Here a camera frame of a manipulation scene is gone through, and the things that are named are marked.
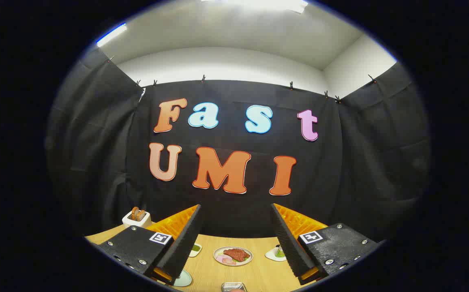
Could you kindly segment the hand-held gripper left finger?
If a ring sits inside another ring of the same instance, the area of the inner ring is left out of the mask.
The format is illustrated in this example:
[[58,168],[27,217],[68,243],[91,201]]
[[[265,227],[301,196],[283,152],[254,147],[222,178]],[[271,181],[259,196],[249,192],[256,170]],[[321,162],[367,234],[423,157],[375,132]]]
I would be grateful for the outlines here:
[[128,227],[98,244],[110,258],[145,277],[173,285],[187,262],[202,226],[201,205],[148,227]]

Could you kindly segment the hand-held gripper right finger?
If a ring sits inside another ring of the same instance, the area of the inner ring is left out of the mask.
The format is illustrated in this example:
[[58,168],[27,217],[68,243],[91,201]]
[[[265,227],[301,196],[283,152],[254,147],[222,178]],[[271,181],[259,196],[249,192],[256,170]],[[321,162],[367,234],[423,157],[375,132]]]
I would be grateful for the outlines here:
[[345,223],[326,225],[276,203],[271,204],[271,221],[292,273],[301,285],[349,269],[382,244]]

